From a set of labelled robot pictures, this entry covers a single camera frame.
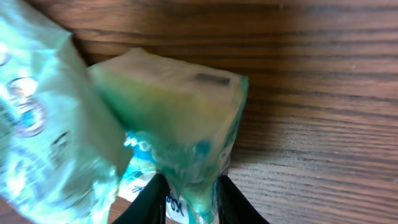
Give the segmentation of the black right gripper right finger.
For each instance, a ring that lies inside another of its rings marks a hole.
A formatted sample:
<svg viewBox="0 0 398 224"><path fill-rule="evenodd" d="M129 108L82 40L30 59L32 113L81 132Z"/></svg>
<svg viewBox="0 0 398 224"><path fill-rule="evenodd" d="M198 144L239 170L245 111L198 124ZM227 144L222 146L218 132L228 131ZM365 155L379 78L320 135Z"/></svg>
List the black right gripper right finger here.
<svg viewBox="0 0 398 224"><path fill-rule="evenodd" d="M227 175L216 184L219 224L269 224Z"/></svg>

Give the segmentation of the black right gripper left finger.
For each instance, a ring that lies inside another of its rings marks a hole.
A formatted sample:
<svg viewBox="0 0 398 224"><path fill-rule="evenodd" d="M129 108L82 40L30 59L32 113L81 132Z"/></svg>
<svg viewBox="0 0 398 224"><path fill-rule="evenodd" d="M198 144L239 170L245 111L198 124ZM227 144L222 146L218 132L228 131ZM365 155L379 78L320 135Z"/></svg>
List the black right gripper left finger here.
<svg viewBox="0 0 398 224"><path fill-rule="evenodd" d="M156 174L113 224L166 224L167 179Z"/></svg>

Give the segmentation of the teal Kleenex tissue pack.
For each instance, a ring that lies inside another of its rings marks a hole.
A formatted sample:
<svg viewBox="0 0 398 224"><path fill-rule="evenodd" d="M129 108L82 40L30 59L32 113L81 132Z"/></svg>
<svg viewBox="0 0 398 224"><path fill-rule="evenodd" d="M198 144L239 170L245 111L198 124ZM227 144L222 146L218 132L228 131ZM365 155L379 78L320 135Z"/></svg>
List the teal Kleenex tissue pack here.
<svg viewBox="0 0 398 224"><path fill-rule="evenodd" d="M170 188L168 218L213 223L216 180L228 173L248 78L140 48L92 65L88 74L132 151L118 195L133 201L162 174Z"/></svg>

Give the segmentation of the teal crinkled snack packet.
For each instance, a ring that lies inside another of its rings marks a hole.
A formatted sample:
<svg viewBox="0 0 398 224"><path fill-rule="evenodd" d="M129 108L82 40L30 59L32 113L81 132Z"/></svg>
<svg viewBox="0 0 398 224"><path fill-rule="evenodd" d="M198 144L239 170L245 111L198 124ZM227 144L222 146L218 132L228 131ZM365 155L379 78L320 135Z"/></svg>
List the teal crinkled snack packet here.
<svg viewBox="0 0 398 224"><path fill-rule="evenodd" d="M35 223L106 223L124 137L72 34L2 0L1 197Z"/></svg>

